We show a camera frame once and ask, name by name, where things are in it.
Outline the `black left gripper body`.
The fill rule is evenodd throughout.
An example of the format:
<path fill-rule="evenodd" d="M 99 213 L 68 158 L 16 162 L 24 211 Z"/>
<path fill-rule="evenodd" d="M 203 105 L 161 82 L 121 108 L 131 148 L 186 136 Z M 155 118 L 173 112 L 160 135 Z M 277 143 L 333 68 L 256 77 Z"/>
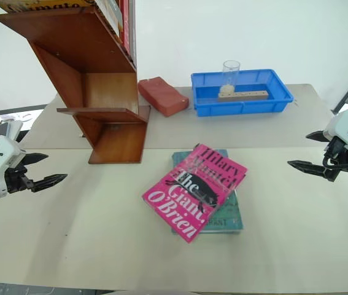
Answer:
<path fill-rule="evenodd" d="M 17 165 L 15 168 L 8 168 L 5 171 L 4 179 L 9 194 L 24 190 L 35 192 L 35 184 L 26 176 L 27 171 L 24 165 Z"/>

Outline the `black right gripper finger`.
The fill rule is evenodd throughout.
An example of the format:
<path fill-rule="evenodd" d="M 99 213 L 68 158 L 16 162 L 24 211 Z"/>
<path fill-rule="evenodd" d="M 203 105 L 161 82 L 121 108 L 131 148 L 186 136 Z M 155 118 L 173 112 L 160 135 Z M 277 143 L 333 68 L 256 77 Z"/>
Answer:
<path fill-rule="evenodd" d="M 320 165 L 315 165 L 311 162 L 303 161 L 303 160 L 289 160 L 287 162 L 291 167 L 310 175 L 315 175 L 319 177 L 323 177 L 327 180 L 330 180 L 330 177 L 327 173 L 327 169 Z"/>
<path fill-rule="evenodd" d="M 323 142 L 323 143 L 327 143 L 330 141 L 328 138 L 326 138 L 324 136 L 322 130 L 312 132 L 312 133 L 306 135 L 306 138 L 309 140 L 314 140 L 314 141 Z"/>

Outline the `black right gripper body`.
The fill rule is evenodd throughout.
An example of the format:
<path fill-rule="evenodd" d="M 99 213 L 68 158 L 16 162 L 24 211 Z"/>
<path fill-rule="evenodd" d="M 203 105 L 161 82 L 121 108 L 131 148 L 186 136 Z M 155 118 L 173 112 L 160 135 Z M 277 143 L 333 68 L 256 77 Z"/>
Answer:
<path fill-rule="evenodd" d="M 324 176 L 331 182 L 335 181 L 341 171 L 348 173 L 348 168 L 328 168 L 328 166 L 348 165 L 348 150 L 345 145 L 343 140 L 334 136 L 325 149 L 323 159 Z"/>

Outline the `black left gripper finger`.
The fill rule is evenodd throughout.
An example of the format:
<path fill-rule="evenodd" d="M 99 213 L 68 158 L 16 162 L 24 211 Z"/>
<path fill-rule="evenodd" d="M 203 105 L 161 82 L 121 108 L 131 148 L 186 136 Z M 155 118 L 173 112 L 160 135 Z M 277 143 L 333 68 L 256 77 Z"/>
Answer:
<path fill-rule="evenodd" d="M 44 160 L 46 158 L 48 158 L 47 154 L 38 153 L 38 152 L 28 153 L 23 158 L 23 166 L 38 163 L 41 160 Z"/>
<path fill-rule="evenodd" d="M 33 186 L 31 188 L 32 192 L 39 192 L 44 189 L 48 189 L 56 184 L 60 183 L 67 177 L 67 174 L 55 174 L 44 177 L 40 181 L 33 182 Z"/>

